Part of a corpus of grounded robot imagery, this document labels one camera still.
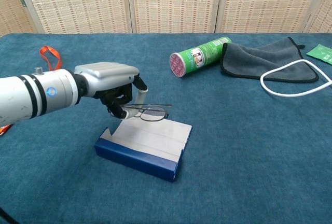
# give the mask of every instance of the eyeglasses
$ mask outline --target eyeglasses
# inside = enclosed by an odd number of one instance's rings
[[[138,109],[140,112],[135,115],[136,118],[141,118],[144,121],[156,122],[167,119],[169,113],[163,107],[170,107],[170,104],[128,104],[123,105],[123,108]]]

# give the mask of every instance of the pink can lid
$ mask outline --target pink can lid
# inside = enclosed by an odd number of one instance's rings
[[[171,54],[170,66],[171,66],[172,72],[177,77],[182,77],[186,74],[186,65],[180,54],[178,54],[178,53]]]

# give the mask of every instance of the blue table surface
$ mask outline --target blue table surface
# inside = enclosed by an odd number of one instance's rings
[[[171,120],[193,126],[174,183],[108,161],[94,143],[111,117],[99,100],[16,123],[0,137],[0,207],[20,223],[331,223],[331,88],[298,98],[267,94],[258,80],[218,64],[183,78],[172,52],[228,36],[258,47],[290,36],[303,57],[332,34],[9,34],[0,38],[0,77],[48,69],[44,45],[63,68],[99,61],[139,68],[146,103],[172,104]],[[324,83],[267,82],[294,93]]]

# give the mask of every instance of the woven screen panel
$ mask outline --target woven screen panel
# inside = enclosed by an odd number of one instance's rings
[[[222,32],[298,32],[312,0],[226,0]]]
[[[31,0],[45,33],[126,33],[124,0]]]
[[[32,33],[32,27],[20,0],[0,0],[0,36]]]
[[[138,33],[210,32],[214,0],[133,0]]]
[[[332,0],[322,0],[313,21],[311,22],[309,33],[332,33]]]

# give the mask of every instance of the robotic arm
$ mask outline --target robotic arm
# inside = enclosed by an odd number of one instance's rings
[[[82,97],[100,99],[112,116],[128,119],[139,110],[122,109],[132,101],[131,83],[138,88],[135,104],[143,104],[147,86],[136,67],[99,62],[30,75],[0,79],[0,126],[14,124],[79,103]]]

